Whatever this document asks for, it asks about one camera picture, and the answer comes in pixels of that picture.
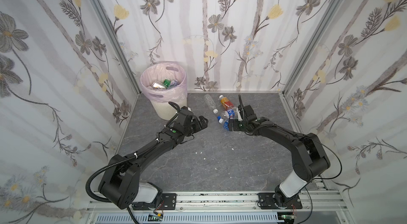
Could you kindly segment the blue label white cap bottle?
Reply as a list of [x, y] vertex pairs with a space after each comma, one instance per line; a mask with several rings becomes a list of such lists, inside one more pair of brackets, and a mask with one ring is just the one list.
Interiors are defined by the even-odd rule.
[[219, 118], [218, 122], [222, 125], [222, 127], [229, 131], [229, 119], [223, 119], [223, 118]]

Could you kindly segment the orange red label bottle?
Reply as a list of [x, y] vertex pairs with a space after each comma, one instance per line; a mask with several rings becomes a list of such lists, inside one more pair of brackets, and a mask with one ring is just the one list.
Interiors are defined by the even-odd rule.
[[230, 110], [234, 107], [234, 104], [225, 96], [220, 95], [219, 100], [225, 110]]

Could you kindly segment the clear ribbed bottle white cap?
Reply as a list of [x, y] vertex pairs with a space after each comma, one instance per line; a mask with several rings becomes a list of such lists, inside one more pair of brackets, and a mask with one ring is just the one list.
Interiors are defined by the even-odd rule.
[[217, 105], [209, 94], [204, 95], [204, 101], [206, 105], [210, 108], [210, 110], [213, 112], [213, 114], [218, 113]]

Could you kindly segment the green soda bottle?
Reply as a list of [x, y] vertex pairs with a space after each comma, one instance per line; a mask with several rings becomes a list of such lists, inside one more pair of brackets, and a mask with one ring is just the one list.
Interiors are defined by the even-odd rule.
[[163, 84], [164, 84], [166, 87], [169, 87], [169, 86], [171, 85], [171, 80], [165, 79], [164, 82], [163, 82]]

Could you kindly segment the Pepsi blue label bottle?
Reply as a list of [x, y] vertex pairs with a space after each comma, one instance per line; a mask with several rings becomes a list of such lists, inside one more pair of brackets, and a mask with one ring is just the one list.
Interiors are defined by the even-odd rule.
[[238, 111], [237, 107], [233, 107], [231, 109], [224, 110], [217, 117], [218, 120], [222, 119], [223, 121], [227, 121], [228, 119], [238, 119], [238, 118], [239, 118], [239, 111]]

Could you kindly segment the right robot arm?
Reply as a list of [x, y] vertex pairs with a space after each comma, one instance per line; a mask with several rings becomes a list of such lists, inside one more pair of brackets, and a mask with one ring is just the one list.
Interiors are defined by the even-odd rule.
[[314, 134], [300, 134], [281, 127], [266, 118], [252, 121], [229, 119], [229, 131], [241, 131], [249, 136], [268, 138], [291, 153], [292, 171], [275, 189], [275, 198], [287, 201], [330, 168], [330, 160], [318, 137]]

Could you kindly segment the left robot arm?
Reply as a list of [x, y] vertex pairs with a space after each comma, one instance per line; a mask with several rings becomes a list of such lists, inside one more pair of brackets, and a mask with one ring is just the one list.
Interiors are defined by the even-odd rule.
[[180, 108], [154, 140], [126, 156], [113, 156], [107, 166], [92, 174], [85, 185], [88, 196], [113, 203], [119, 209], [141, 203], [159, 208], [163, 202], [162, 189], [150, 182], [142, 183], [141, 174], [152, 162], [184, 143], [186, 137], [207, 127], [208, 119], [194, 115], [186, 106]]

